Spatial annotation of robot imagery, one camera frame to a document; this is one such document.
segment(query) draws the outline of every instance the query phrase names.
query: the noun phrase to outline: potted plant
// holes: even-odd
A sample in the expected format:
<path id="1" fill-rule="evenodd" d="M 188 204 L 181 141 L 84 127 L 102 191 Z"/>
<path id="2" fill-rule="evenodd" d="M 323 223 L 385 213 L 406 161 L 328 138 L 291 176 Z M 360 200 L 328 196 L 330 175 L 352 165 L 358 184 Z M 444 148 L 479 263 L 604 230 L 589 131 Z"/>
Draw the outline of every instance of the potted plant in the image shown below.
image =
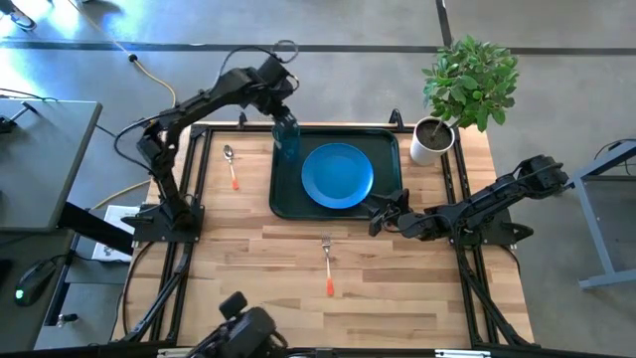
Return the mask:
<path id="1" fill-rule="evenodd" d="M 453 145 L 456 127 L 477 124 L 483 132 L 489 117 L 504 124 L 506 108 L 515 105 L 517 62 L 510 50 L 470 36 L 439 49 L 437 63 L 421 70 L 427 76 L 424 106 L 432 102 L 433 111 L 415 126 L 411 158 L 432 163 Z"/>

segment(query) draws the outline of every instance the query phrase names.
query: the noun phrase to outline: gray table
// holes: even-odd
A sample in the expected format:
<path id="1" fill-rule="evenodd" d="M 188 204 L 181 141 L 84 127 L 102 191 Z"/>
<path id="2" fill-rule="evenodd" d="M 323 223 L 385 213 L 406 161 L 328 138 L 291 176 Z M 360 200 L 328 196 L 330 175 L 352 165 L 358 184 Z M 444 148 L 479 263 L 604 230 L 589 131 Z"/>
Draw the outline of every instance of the gray table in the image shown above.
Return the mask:
<path id="1" fill-rule="evenodd" d="M 71 228 L 123 253 L 132 236 L 67 198 L 101 113 L 90 101 L 0 99 L 12 117 L 28 106 L 10 133 L 0 134 L 0 232 Z"/>
<path id="2" fill-rule="evenodd" d="M 601 175 L 636 156 L 636 141 L 627 141 L 576 171 L 566 184 L 578 193 L 581 208 L 605 273 L 578 282 L 582 289 L 636 280 L 633 253 L 636 177 Z"/>
<path id="3" fill-rule="evenodd" d="M 67 202 L 101 105 L 39 100 L 29 100 L 27 104 L 35 112 L 25 111 L 16 119 L 17 127 L 12 132 L 0 134 L 0 259 L 13 263 L 1 288 L 0 321 L 4 329 L 0 330 L 0 351 L 33 349 L 45 320 L 53 324 L 61 308 L 67 306 L 66 273 L 70 267 L 63 262 L 35 304 L 18 307 L 13 301 L 15 282 L 35 261 L 75 249 L 75 234 L 56 227 L 71 228 L 120 251 L 132 252 L 131 235 Z M 0 99 L 2 115 L 11 117 L 22 108 L 21 100 Z M 2 245 L 27 234 L 32 236 Z M 122 275 L 125 268 L 106 269 Z"/>
<path id="4" fill-rule="evenodd" d="M 33 349 L 60 277 L 63 261 L 59 261 L 58 270 L 47 285 L 45 293 L 31 306 L 20 307 L 15 304 L 15 283 L 35 261 L 67 253 L 74 233 L 59 230 L 3 245 L 9 240 L 24 236 L 0 234 L 0 260 L 10 260 L 13 264 L 0 286 L 0 352 Z"/>

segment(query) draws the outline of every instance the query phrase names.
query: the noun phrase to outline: concrete floor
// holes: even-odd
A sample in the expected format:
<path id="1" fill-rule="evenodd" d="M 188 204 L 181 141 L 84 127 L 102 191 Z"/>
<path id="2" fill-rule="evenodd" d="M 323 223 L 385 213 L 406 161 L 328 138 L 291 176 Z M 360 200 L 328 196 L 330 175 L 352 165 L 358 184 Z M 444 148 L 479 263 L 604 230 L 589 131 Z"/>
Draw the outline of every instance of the concrete floor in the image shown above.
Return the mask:
<path id="1" fill-rule="evenodd" d="M 106 40 L 65 0 L 55 0 L 54 7 L 45 0 L 14 1 L 40 26 L 35 33 L 24 33 L 1 19 L 5 41 Z M 631 21 L 636 2 L 629 0 L 446 0 L 446 5 L 455 37 L 472 34 L 511 47 L 636 47 Z M 286 38 L 303 45 L 442 44 L 434 0 L 200 0 L 187 7 L 173 0 L 116 0 L 85 8 L 120 41 L 267 44 Z M 211 84 L 225 54 L 137 55 L 179 98 L 186 98 Z M 262 59 L 240 54 L 232 65 L 254 66 Z M 430 54 L 302 53 L 289 66 L 302 83 L 289 106 L 305 121 L 384 122 L 394 107 L 405 120 L 417 121 L 426 114 L 419 69 L 431 61 Z M 522 56 L 517 105 L 505 126 L 488 130 L 498 174 L 540 153 L 562 161 L 571 172 L 604 143 L 636 136 L 635 64 L 633 57 Z M 0 49 L 0 65 L 0 87 L 102 102 L 99 123 L 113 131 L 170 105 L 165 89 L 116 51 Z M 213 118 L 236 120 L 238 114 L 236 108 L 226 108 Z M 111 143 L 100 131 L 93 136 L 71 195 L 76 204 L 94 205 L 145 180 L 142 170 L 114 154 Z M 135 153 L 132 140 L 122 146 Z M 121 202 L 136 204 L 144 197 L 144 190 L 138 190 Z M 634 355 L 636 303 L 630 298 L 636 283 L 578 289 L 578 279 L 599 274 L 601 268 L 574 193 L 519 203 L 512 214 L 536 231 L 520 243 L 518 254 L 537 342 Z M 102 305 L 97 294 L 92 304 Z"/>

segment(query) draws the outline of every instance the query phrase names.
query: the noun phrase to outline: green leaves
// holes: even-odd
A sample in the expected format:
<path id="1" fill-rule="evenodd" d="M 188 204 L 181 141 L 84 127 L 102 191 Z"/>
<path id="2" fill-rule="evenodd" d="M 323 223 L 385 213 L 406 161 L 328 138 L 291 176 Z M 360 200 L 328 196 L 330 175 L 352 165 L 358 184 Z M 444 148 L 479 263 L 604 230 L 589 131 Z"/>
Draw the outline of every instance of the green leaves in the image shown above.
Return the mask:
<path id="1" fill-rule="evenodd" d="M 514 98 L 512 98 L 512 97 L 504 98 L 503 106 L 505 108 L 510 108 L 513 105 L 515 105 L 515 99 Z"/>
<path id="2" fill-rule="evenodd" d="M 509 86 L 510 83 L 500 83 L 495 86 L 495 92 L 505 93 Z"/>
<path id="3" fill-rule="evenodd" d="M 506 112 L 504 109 L 495 109 L 493 110 L 493 119 L 497 122 L 497 124 L 502 125 L 506 121 Z"/>
<path id="4" fill-rule="evenodd" d="M 498 124 L 506 121 L 506 109 L 515 105 L 511 94 L 517 89 L 518 60 L 508 49 L 481 43 L 467 36 L 440 48 L 429 69 L 423 89 L 424 104 L 432 101 L 431 115 L 450 120 L 452 126 L 477 125 L 486 130 L 489 117 Z"/>
<path id="5" fill-rule="evenodd" d="M 471 78 L 468 75 L 464 75 L 459 79 L 461 80 L 461 83 L 469 90 L 475 90 L 479 86 L 479 84 L 477 84 L 477 81 L 475 81 L 475 79 Z"/>
<path id="6" fill-rule="evenodd" d="M 464 92 L 461 90 L 460 87 L 454 87 L 450 89 L 450 94 L 453 96 L 453 98 L 455 98 L 455 100 L 460 101 L 463 104 L 466 104 L 466 95 L 464 94 Z"/>

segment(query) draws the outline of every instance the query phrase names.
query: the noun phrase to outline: spoon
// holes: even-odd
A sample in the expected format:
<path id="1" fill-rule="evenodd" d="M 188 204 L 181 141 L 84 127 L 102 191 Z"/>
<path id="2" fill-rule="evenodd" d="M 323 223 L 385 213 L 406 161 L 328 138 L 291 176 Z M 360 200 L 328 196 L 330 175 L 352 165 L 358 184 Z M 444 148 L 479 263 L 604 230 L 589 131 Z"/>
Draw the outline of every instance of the spoon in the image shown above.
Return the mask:
<path id="1" fill-rule="evenodd" d="M 230 172 L 232 173 L 232 189 L 238 190 L 239 181 L 237 180 L 237 175 L 235 174 L 235 167 L 232 165 L 232 160 L 235 157 L 235 152 L 227 144 L 225 147 L 223 147 L 223 156 L 226 157 L 226 159 L 228 159 L 228 162 L 230 163 Z"/>

